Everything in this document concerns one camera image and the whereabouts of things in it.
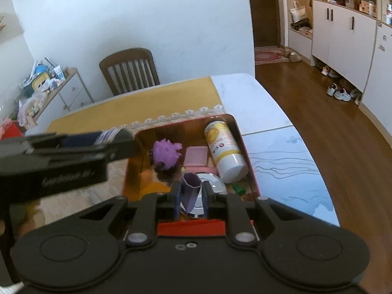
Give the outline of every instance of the brown door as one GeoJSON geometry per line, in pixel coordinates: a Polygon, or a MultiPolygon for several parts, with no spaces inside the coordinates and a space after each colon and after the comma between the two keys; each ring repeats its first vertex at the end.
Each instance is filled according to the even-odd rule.
{"type": "Polygon", "coordinates": [[[250,0],[254,47],[280,46],[278,0],[250,0]]]}

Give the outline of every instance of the white bottle cap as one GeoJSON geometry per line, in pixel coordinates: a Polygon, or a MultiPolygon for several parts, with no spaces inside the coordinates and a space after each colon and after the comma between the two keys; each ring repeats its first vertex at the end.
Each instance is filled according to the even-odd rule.
{"type": "Polygon", "coordinates": [[[225,184],[232,184],[248,174],[248,165],[240,154],[231,154],[219,160],[216,168],[225,184]]]}

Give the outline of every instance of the green object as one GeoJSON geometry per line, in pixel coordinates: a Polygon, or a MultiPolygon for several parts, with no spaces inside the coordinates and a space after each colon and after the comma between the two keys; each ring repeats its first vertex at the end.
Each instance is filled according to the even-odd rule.
{"type": "Polygon", "coordinates": [[[238,184],[232,184],[231,186],[239,196],[243,196],[246,193],[246,190],[238,184]]]}

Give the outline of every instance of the lace trim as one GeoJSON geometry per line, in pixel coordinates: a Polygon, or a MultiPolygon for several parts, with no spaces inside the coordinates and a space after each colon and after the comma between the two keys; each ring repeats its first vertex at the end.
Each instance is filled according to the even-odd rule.
{"type": "Polygon", "coordinates": [[[186,110],[184,114],[174,113],[170,117],[161,115],[156,120],[147,118],[144,122],[132,122],[129,125],[124,125],[133,136],[135,136],[139,131],[164,126],[168,124],[175,124],[183,122],[185,120],[192,120],[201,117],[216,116],[225,114],[223,105],[215,105],[214,108],[210,109],[208,107],[202,107],[199,110],[186,110]]]}

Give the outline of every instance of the wooden floor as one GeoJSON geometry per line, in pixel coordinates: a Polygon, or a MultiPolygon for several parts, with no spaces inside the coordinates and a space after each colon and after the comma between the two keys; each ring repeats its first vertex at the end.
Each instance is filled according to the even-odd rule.
{"type": "Polygon", "coordinates": [[[317,68],[304,62],[257,65],[256,78],[301,134],[340,225],[369,246],[370,264],[361,285],[371,294],[391,293],[391,147],[353,101],[326,94],[332,79],[317,68]]]}

